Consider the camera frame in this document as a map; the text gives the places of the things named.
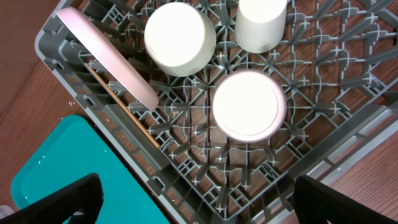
wooden stick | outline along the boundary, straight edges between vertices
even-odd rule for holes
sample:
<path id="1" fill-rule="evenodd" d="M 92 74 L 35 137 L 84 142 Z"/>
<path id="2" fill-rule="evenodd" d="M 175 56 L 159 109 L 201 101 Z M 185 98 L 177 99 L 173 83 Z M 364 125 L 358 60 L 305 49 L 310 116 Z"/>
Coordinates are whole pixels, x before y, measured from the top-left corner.
<path id="1" fill-rule="evenodd" d="M 135 124 L 141 129 L 141 131 L 149 138 L 149 140 L 156 146 L 156 148 L 159 148 L 160 145 L 159 143 L 152 137 L 146 130 L 146 128 L 139 122 L 139 120 L 126 108 L 126 105 L 119 99 L 116 94 L 109 89 L 108 85 L 102 80 L 102 78 L 87 64 L 85 63 L 86 68 L 90 71 L 90 73 L 99 81 L 99 83 L 105 88 L 105 90 L 112 96 L 112 98 L 118 103 L 119 106 L 124 110 L 124 112 L 129 115 L 129 117 L 135 122 Z"/>

black object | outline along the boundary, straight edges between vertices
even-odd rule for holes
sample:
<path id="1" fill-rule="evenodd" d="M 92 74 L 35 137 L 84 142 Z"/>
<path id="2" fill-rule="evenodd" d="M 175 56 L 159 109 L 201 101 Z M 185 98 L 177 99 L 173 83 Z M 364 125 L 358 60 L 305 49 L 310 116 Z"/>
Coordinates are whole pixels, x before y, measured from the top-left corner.
<path id="1" fill-rule="evenodd" d="M 104 195 L 98 174 L 89 174 L 0 220 L 0 224 L 95 223 Z"/>
<path id="2" fill-rule="evenodd" d="M 296 180 L 293 206 L 300 224 L 398 223 L 306 175 Z"/>

brown wood surface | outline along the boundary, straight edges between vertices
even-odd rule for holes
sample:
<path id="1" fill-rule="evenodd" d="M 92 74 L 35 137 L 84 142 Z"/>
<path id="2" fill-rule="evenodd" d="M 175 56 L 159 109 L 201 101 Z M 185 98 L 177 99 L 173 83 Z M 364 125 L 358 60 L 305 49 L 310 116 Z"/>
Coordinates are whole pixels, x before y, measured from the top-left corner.
<path id="1" fill-rule="evenodd" d="M 35 36 L 57 4 L 57 0 L 0 2 L 0 205 L 14 209 L 12 178 L 63 117 L 85 116 L 77 103 L 71 105 L 73 98 L 34 51 Z M 390 7 L 397 12 L 397 6 L 398 2 Z M 313 5 L 300 7 L 298 10 L 307 14 L 314 10 Z M 323 28 L 327 34 L 335 29 Z M 390 74 L 390 65 L 381 65 L 379 73 Z M 298 72 L 306 69 L 312 68 L 298 68 Z M 345 100 L 350 107 L 358 105 Z M 340 192 L 394 219 L 398 219 L 397 138 L 395 134 L 333 184 Z"/>

teal tray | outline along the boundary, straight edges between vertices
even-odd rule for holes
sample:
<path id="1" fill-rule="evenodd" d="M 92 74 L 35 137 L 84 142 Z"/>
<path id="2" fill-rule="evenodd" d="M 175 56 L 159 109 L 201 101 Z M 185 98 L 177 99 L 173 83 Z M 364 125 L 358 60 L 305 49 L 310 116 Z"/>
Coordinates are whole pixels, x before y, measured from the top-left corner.
<path id="1" fill-rule="evenodd" d="M 76 115 L 64 118 L 26 162 L 12 181 L 11 194 L 22 209 L 92 172 L 104 192 L 97 223 L 169 223 L 113 151 Z"/>

dish rack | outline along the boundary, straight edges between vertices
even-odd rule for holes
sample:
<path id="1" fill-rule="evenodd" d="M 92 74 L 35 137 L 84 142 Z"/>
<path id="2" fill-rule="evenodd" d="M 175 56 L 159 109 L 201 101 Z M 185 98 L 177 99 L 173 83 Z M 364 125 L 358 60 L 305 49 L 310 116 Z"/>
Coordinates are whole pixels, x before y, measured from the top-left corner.
<path id="1" fill-rule="evenodd" d="M 387 9 L 393 1 L 288 1 L 285 36 L 264 54 L 236 44 L 237 1 L 181 1 L 206 14 L 218 38 L 209 64 L 189 77 L 165 75 L 144 48 L 148 17 L 168 2 L 62 0 L 55 9 L 79 8 L 104 33 L 158 92 L 155 112 L 127 93 L 54 12 L 35 49 L 176 222 L 279 223 L 293 211 L 296 177 L 330 184 L 398 130 L 398 18 Z M 160 148 L 84 63 L 128 103 Z M 217 84 L 249 68 L 276 79 L 288 100 L 282 127 L 256 144 L 227 138 L 211 113 Z"/>

